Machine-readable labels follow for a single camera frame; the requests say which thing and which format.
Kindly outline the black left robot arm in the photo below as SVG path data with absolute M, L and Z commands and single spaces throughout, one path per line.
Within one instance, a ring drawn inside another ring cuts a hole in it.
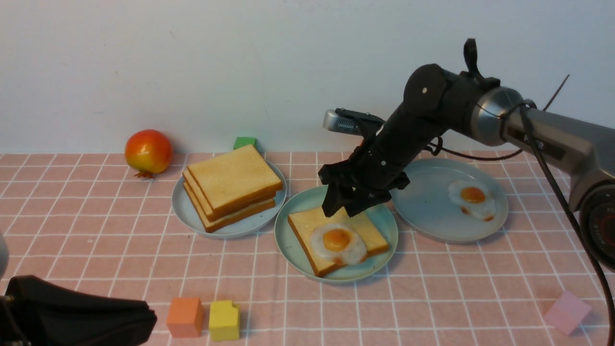
M 32 274 L 0 297 L 3 346 L 140 346 L 158 318 L 145 301 L 79 293 Z

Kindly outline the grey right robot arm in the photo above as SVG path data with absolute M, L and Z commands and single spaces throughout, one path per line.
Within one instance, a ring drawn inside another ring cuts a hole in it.
M 516 90 L 470 68 L 455 74 L 436 64 L 409 77 L 403 100 L 387 120 L 336 108 L 327 131 L 362 136 L 348 159 L 319 171 L 327 186 L 322 209 L 356 215 L 409 184 L 403 170 L 435 139 L 455 131 L 486 146 L 513 144 L 571 179 L 563 208 L 578 212 L 577 234 L 591 259 L 614 269 L 615 133 L 612 128 L 536 108 Z

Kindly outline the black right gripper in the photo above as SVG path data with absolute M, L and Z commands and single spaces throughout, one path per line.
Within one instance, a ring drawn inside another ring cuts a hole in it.
M 403 173 L 406 166 L 444 133 L 444 126 L 431 115 L 412 114 L 401 108 L 385 121 L 378 132 L 363 138 L 349 158 L 320 169 L 320 181 L 327 185 L 321 204 L 325 217 L 334 216 L 342 207 L 354 217 L 389 202 L 389 190 L 402 190 L 409 183 Z

